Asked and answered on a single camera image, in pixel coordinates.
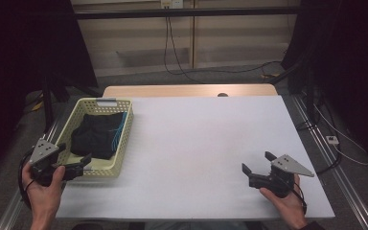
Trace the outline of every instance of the black horizontal bar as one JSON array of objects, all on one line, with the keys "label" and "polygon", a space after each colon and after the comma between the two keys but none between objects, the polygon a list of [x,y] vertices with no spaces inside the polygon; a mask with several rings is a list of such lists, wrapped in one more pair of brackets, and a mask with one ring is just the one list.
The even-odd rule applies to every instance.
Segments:
[{"label": "black horizontal bar", "polygon": [[264,8],[223,8],[223,9],[160,9],[139,11],[77,11],[75,13],[32,12],[29,15],[44,19],[111,19],[111,18],[143,18],[143,17],[185,17],[185,16],[228,16],[228,15],[273,15],[297,14],[299,12],[325,10],[325,6],[316,7],[264,7]]}]

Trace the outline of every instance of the folded black cloth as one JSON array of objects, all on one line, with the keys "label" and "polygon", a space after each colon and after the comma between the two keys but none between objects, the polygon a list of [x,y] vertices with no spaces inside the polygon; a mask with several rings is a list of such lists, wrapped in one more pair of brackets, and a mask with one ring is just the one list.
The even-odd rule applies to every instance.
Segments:
[{"label": "folded black cloth", "polygon": [[71,152],[93,158],[109,159],[116,152],[126,114],[85,114],[79,127],[71,134]]}]

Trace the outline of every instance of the person's left hand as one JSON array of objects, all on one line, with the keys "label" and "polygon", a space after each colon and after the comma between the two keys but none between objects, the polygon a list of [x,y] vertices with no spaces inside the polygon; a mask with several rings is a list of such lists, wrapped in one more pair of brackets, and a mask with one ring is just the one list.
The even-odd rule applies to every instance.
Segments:
[{"label": "person's left hand", "polygon": [[65,168],[64,166],[59,166],[55,170],[49,187],[41,186],[36,181],[33,181],[31,169],[31,164],[27,163],[22,170],[23,187],[27,187],[26,192],[28,193],[33,212],[31,229],[50,229],[61,200],[61,184]]}]

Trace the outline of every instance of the black sleeve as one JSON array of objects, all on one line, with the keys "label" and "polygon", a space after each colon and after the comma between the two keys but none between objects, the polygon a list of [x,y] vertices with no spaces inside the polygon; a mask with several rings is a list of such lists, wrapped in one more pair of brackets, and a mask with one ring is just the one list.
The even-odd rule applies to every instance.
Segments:
[{"label": "black sleeve", "polygon": [[325,230],[325,228],[321,227],[321,225],[314,221],[300,230]]}]

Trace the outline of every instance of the gray carpet floor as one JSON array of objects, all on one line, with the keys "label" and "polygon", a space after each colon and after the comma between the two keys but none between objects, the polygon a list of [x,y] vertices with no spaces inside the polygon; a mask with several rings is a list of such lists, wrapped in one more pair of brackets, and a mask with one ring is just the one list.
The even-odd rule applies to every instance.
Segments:
[{"label": "gray carpet floor", "polygon": [[[265,79],[261,78],[262,69],[257,68],[255,71],[250,70],[257,66],[240,66],[240,67],[227,67],[227,68],[214,68],[215,71],[222,72],[206,72],[198,71],[189,73],[188,77],[203,83],[262,83]],[[241,73],[228,73],[230,71],[244,71]],[[283,69],[279,64],[273,63],[267,65],[264,68],[264,72],[267,74],[281,73]],[[138,75],[126,75],[117,77],[103,77],[98,78],[100,87],[96,89],[98,92],[104,92],[104,89],[108,85],[146,85],[146,84],[190,84],[199,83],[194,80],[188,79],[184,75],[172,75],[167,72],[161,73],[147,73]],[[282,95],[287,109],[289,111],[292,121],[299,126],[304,123],[297,106],[294,102],[294,95],[289,95],[287,90],[287,81],[283,80],[276,84],[276,89],[280,95]],[[55,111],[56,118],[60,123],[64,123],[64,117],[71,112],[77,98],[87,97],[80,91],[70,88],[69,89],[72,98],[68,103],[53,103],[53,109]],[[32,100],[37,92],[33,92],[25,99],[25,104]],[[19,121],[17,130],[11,139],[11,144],[8,147],[6,154],[0,159],[0,218],[4,214],[15,190],[17,189],[16,177],[17,167],[24,152],[34,145],[39,137],[42,136],[44,130],[44,111],[40,109],[36,112],[27,112],[30,107],[25,107],[25,115]],[[335,119],[335,123],[339,130],[344,133],[347,132],[343,121],[338,117],[337,113],[331,108],[331,112]],[[319,129],[324,135],[329,135],[330,131],[323,120],[318,124]],[[317,171],[324,169],[327,166],[324,157],[322,156],[320,149],[312,138],[308,129],[300,130],[299,135],[308,152],[310,160]],[[346,139],[340,139],[342,151],[349,154],[360,161],[366,161],[367,156],[354,144]],[[353,161],[343,158],[340,169],[346,173],[352,186],[356,189],[358,196],[361,198],[368,210],[368,166],[361,166]],[[331,219],[321,219],[319,223],[326,229],[368,229],[364,228],[362,224],[357,220],[357,216],[351,204],[341,190],[337,180],[335,179],[334,171],[325,172],[319,176],[323,183],[323,188],[328,196],[330,203],[336,217]],[[16,223],[11,229],[24,230],[29,229],[31,223],[30,211],[23,207],[19,213]],[[56,220],[53,229],[72,229],[76,225],[77,221],[65,221]],[[127,229],[127,222],[110,222],[102,221],[104,229]],[[282,221],[279,219],[273,221],[265,221],[264,225],[270,230],[282,230],[287,229]]]}]

